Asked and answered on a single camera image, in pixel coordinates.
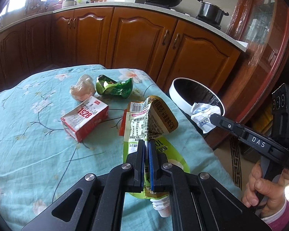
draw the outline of black gripper frame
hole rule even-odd
[[[271,230],[212,176],[175,165],[165,169],[166,155],[156,151],[154,140],[148,148],[151,189],[169,192],[174,231]],[[125,192],[143,191],[144,160],[139,140],[126,163],[105,175],[87,174],[22,231],[119,231]]]
[[[260,166],[262,178],[277,183],[283,169],[286,168],[289,170],[289,146],[286,148],[275,140],[218,114],[212,114],[210,116],[210,122],[219,128],[229,131],[240,141],[261,154]],[[267,197],[259,192],[256,192],[256,195],[259,199],[258,205],[252,206],[250,209],[256,215],[260,216],[261,209],[265,206]]]

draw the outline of white container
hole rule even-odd
[[[64,1],[62,3],[62,8],[66,8],[66,7],[74,6],[74,5],[76,5],[76,1]]]
[[[150,199],[153,208],[157,210],[161,217],[169,217],[171,215],[171,205],[169,196],[165,196],[159,200]]]

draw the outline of crumpled paper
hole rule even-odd
[[[215,125],[210,122],[211,114],[221,114],[219,106],[212,106],[206,103],[194,103],[191,110],[191,119],[196,122],[197,126],[202,129],[203,133],[210,132]]]
[[[90,96],[95,94],[93,79],[90,75],[82,75],[75,86],[71,86],[71,96],[80,102],[87,100]]]

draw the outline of kitchen counter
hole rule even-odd
[[[219,35],[220,37],[224,38],[225,40],[227,40],[228,42],[230,42],[231,44],[233,44],[235,47],[237,47],[238,49],[240,49],[240,51],[242,52],[246,52],[246,48],[241,45],[239,42],[237,42],[235,39],[231,38],[230,36],[228,36],[227,34],[225,34],[224,32],[212,27],[211,25],[200,21],[196,18],[193,18],[191,16],[182,14],[180,12],[177,11],[173,11],[170,9],[166,9],[166,8],[161,8],[161,7],[157,7],[157,6],[151,6],[151,5],[147,5],[147,4],[140,4],[140,3],[127,3],[127,2],[103,2],[103,3],[86,3],[86,4],[79,4],[79,5],[75,5],[75,6],[70,6],[70,7],[66,7],[66,8],[61,8],[61,9],[57,9],[54,11],[49,11],[49,12],[45,12],[45,13],[40,13],[40,14],[36,14],[30,17],[26,17],[24,19],[21,19],[19,21],[16,21],[2,29],[0,29],[0,33],[3,32],[4,30],[8,29],[9,27],[12,27],[18,23],[21,23],[23,21],[27,21],[30,20],[32,18],[36,18],[39,16],[43,16],[43,15],[48,15],[48,14],[53,14],[53,13],[58,13],[58,12],[62,12],[65,10],[70,10],[70,9],[77,9],[77,8],[87,8],[87,7],[97,7],[97,6],[103,6],[103,7],[133,7],[133,8],[142,8],[142,9],[146,9],[146,10],[151,10],[151,11],[155,11],[155,12],[161,12],[163,14],[168,14],[168,15],[172,15],[174,17],[183,19],[185,21],[189,21],[192,22],[196,25],[199,25],[213,33],[215,33],[216,35]]]

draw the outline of bed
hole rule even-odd
[[[93,80],[101,74],[116,81],[132,77],[134,88],[128,99],[95,94],[109,105],[108,118],[77,143],[63,130],[60,117],[79,104],[69,88],[83,74]],[[129,101],[149,95],[161,97],[177,118],[178,129],[166,138],[191,173],[210,173],[239,198],[240,189],[212,149],[146,73],[83,65],[34,74],[0,93],[0,214],[9,227],[21,230],[85,174],[105,174],[121,164],[123,137],[118,133],[123,110]],[[121,230],[169,231],[171,218],[161,218],[149,200],[126,194]]]

